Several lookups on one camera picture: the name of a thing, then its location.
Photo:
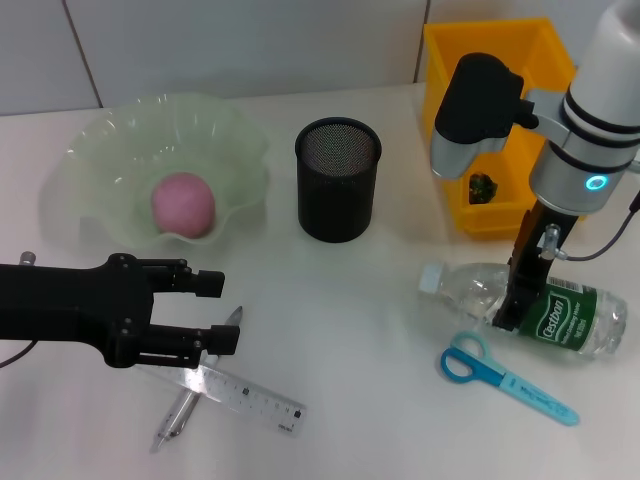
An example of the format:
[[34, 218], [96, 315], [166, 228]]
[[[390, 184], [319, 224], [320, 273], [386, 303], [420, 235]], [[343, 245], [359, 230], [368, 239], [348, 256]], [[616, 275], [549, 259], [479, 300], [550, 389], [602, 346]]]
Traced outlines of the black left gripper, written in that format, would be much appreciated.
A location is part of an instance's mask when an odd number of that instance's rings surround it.
[[3, 264], [1, 338], [87, 344], [113, 368], [196, 368], [203, 352], [234, 355], [240, 327], [150, 325], [153, 292], [220, 298], [224, 282], [186, 259], [145, 259], [143, 271], [128, 254], [89, 269]]

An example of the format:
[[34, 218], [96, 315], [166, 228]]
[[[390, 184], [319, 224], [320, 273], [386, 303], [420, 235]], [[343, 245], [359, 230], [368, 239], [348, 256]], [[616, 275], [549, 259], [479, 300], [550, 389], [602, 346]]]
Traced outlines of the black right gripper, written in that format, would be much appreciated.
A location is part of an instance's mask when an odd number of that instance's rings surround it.
[[[492, 325], [505, 331], [515, 331], [536, 303], [544, 288], [552, 260], [543, 259], [543, 237], [549, 225], [559, 228], [557, 246], [561, 247], [578, 221], [578, 216], [558, 212], [540, 201], [528, 210], [516, 237], [509, 260], [509, 283], [503, 303], [492, 320]], [[542, 281], [525, 284], [517, 281]]]

